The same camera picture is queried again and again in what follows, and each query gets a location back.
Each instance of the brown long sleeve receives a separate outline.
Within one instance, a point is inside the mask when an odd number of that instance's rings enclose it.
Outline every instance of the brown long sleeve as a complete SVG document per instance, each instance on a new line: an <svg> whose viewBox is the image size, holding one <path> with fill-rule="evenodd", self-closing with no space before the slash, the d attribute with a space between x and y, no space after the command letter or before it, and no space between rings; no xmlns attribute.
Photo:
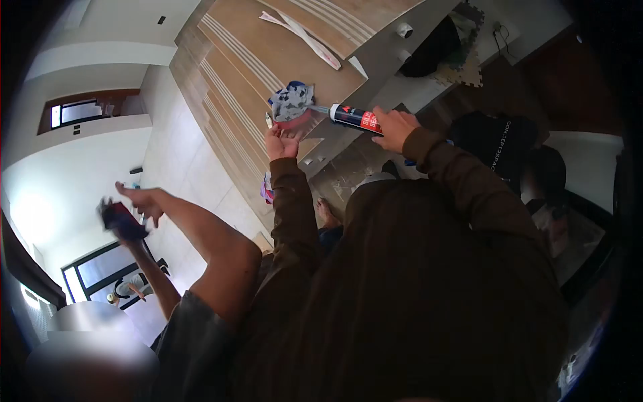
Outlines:
<svg viewBox="0 0 643 402"><path fill-rule="evenodd" d="M279 271L240 332L235 400L535 401L556 378L566 307L525 207L426 130L404 155L429 179L360 186L314 278L307 183L271 163Z"/></svg>
<svg viewBox="0 0 643 402"><path fill-rule="evenodd" d="M271 184L275 191L275 240L273 264L297 264L310 274L320 265L321 249L312 194L306 175L294 158L270 163Z"/></svg>
<svg viewBox="0 0 643 402"><path fill-rule="evenodd" d="M276 322L274 314L287 316L310 289L312 274L321 263L321 246L306 175L294 158L270 163L271 184L275 191L275 240L271 272L253 302L254 311Z"/></svg>
<svg viewBox="0 0 643 402"><path fill-rule="evenodd" d="M471 223L474 234L491 249L499 264L510 269L525 296L539 306L538 319L556 323L557 332L565 334L568 311L552 261L516 194L476 157L427 129L419 128L409 135L403 155L415 160L419 171L453 195L456 209ZM552 349L560 349L564 342L552 344ZM544 371L555 371L559 362L552 360L550 364Z"/></svg>

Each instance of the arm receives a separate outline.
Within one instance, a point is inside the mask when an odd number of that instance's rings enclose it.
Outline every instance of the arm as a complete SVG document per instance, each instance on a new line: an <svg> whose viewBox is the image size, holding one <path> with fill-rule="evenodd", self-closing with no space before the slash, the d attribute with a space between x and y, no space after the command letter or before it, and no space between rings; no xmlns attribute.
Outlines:
<svg viewBox="0 0 643 402"><path fill-rule="evenodd" d="M163 273L163 271L161 271L161 268L156 265L147 251L145 251L141 242L123 243L132 253L136 264L139 268L141 268L141 271L143 271L143 274L145 274L148 282L150 282L150 286L152 286L154 293L159 299L159 305L161 306L163 315L165 315L165 318L169 320L174 307L179 302L179 300L181 300L179 292L176 291L176 288L171 283L170 279ZM132 289L141 299L145 299L145 295L139 292L138 289L134 287L134 285L128 284L128 287Z"/></svg>
<svg viewBox="0 0 643 402"><path fill-rule="evenodd" d="M374 141L416 161L419 171L449 192L457 211L494 257L512 270L524 292L555 306L564 322L565 309L547 248L520 199L477 158L420 127L414 116L387 114L378 107L375 112L384 136Z"/></svg>
<svg viewBox="0 0 643 402"><path fill-rule="evenodd" d="M141 293L138 289L136 289L136 286L134 286L132 284L127 284L127 287L131 291L133 291L142 301L145 301L145 295L143 293Z"/></svg>
<svg viewBox="0 0 643 402"><path fill-rule="evenodd" d="M132 199L139 212L151 216L156 227L158 219L167 214L183 232L207 263L203 275L190 286L190 292L236 327L251 300L250 290L261 261L259 248L213 213L160 188L135 190L120 183L116 188ZM156 269L166 278L157 266ZM152 278L144 273L156 292Z"/></svg>
<svg viewBox="0 0 643 402"><path fill-rule="evenodd" d="M297 166L302 134L293 135L274 126L264 135L275 191L275 227L270 234L275 240L273 266L297 266L312 275L320 265L321 245L311 189Z"/></svg>

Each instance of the black bag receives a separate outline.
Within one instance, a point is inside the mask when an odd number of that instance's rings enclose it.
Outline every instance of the black bag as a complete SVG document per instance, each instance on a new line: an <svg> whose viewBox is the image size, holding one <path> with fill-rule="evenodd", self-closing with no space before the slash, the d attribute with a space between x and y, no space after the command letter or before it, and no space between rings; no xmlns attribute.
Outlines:
<svg viewBox="0 0 643 402"><path fill-rule="evenodd" d="M426 77L437 70L438 63L460 47L458 30L451 17L446 17L400 67L405 77Z"/></svg>
<svg viewBox="0 0 643 402"><path fill-rule="evenodd" d="M456 146L495 171L518 195L523 164L537 136L536 123L526 117L493 118L480 111L455 120L449 134Z"/></svg>

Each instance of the hand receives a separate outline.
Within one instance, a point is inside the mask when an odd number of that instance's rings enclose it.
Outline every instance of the hand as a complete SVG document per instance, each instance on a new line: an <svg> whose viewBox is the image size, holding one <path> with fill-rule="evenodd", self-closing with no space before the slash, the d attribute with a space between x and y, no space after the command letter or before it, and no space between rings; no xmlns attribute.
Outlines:
<svg viewBox="0 0 643 402"><path fill-rule="evenodd" d="M125 196L132 200L132 206L137 208L137 211L141 215L146 217L151 217L154 221L154 227L159 227L159 219L163 216L164 212L161 207L156 202L154 194L159 191L163 191L160 188L152 188L149 190L142 190L137 188L125 188L123 183L116 182L116 191L122 196Z"/></svg>
<svg viewBox="0 0 643 402"><path fill-rule="evenodd" d="M296 134L291 130L282 131L277 124L268 129L264 134L264 141L270 162L281 158L296 158L302 136L303 131Z"/></svg>
<svg viewBox="0 0 643 402"><path fill-rule="evenodd" d="M375 106L373 113L377 116L377 122L382 127L382 137L373 137L373 142L387 151L402 153L404 141L420 126L414 115L407 112L391 110L386 113L381 107Z"/></svg>
<svg viewBox="0 0 643 402"><path fill-rule="evenodd" d="M140 290L137 290L137 291L136 291L136 295L137 295L137 296L138 296L138 298L139 298L139 299L141 299L142 301L144 301L144 302L146 302L146 301L147 301L147 300L145 300L145 295L144 295L144 294L143 294L143 292L141 292Z"/></svg>

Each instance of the gray cloth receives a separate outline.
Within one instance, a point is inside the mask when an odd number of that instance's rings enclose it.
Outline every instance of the gray cloth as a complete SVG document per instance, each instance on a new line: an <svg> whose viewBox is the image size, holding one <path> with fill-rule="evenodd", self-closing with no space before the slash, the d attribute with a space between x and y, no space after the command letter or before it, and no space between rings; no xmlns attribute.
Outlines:
<svg viewBox="0 0 643 402"><path fill-rule="evenodd" d="M136 274L133 277L131 277L127 282L122 282L116 287L116 292L121 295L121 296L134 296L134 291L129 288L129 284L134 285L136 289L141 291L144 295L151 295L153 291L149 291L149 289L146 289L149 293L146 293L143 289L145 287L145 284L143 283L143 278L141 278L141 275Z"/></svg>
<svg viewBox="0 0 643 402"><path fill-rule="evenodd" d="M270 97L273 105L273 120L289 122L306 111L305 105L314 103L314 86L290 86Z"/></svg>
<svg viewBox="0 0 643 402"><path fill-rule="evenodd" d="M159 374L138 401L226 399L232 328L199 297L186 291L152 350Z"/></svg>

